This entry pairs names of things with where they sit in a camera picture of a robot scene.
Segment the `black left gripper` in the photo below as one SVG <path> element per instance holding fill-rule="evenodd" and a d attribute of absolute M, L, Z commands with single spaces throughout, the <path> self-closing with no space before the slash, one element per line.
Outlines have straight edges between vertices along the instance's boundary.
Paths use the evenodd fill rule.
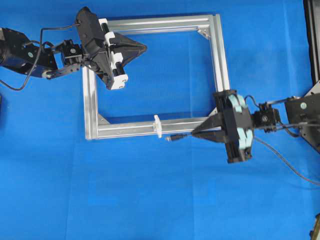
<path fill-rule="evenodd" d="M 142 55 L 148 47 L 110 31 L 108 20 L 99 19 L 87 6 L 78 11 L 75 23 L 85 53 L 85 64 L 98 75 L 108 90 L 124 88 L 128 81 L 124 67 Z"/>

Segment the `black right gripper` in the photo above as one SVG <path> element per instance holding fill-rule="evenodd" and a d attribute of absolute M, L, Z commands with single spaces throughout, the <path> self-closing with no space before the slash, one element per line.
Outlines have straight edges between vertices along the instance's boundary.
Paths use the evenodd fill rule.
<path fill-rule="evenodd" d="M 240 163 L 252 157 L 254 126 L 248 105 L 236 90 L 213 94 L 217 113 L 197 126 L 191 135 L 216 143 L 225 143 L 227 162 Z M 205 131 L 221 127 L 222 130 Z"/>

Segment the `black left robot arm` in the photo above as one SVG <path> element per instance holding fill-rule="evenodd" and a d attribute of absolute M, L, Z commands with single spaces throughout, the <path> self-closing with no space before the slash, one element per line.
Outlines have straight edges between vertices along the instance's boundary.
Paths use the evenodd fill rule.
<path fill-rule="evenodd" d="M 0 83 L 13 91 L 21 91 L 30 77 L 59 78 L 88 68 L 105 84 L 108 90 L 125 86 L 128 75 L 124 67 L 147 51 L 147 46 L 120 33 L 110 31 L 108 21 L 98 19 L 88 7 L 81 8 L 72 25 L 57 27 L 58 31 L 75 27 L 80 39 L 52 44 L 42 38 L 30 40 L 22 32 L 10 28 L 0 29 L 0 65 L 25 75 L 21 87 Z"/>

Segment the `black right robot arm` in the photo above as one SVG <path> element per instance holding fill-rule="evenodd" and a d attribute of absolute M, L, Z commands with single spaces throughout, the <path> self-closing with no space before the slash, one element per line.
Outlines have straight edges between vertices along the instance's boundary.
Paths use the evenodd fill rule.
<path fill-rule="evenodd" d="M 288 124 L 283 124 L 279 111 L 272 106 L 276 101 L 258 105 L 251 113 L 246 100 L 236 90 L 214 93 L 217 113 L 209 116 L 192 132 L 193 137 L 223 143 L 228 163 L 245 162 L 252 157 L 251 150 L 256 129 L 265 133 L 296 128 L 307 143 L 320 150 L 320 94 L 311 91 L 303 97 L 288 97 L 281 101 Z"/>

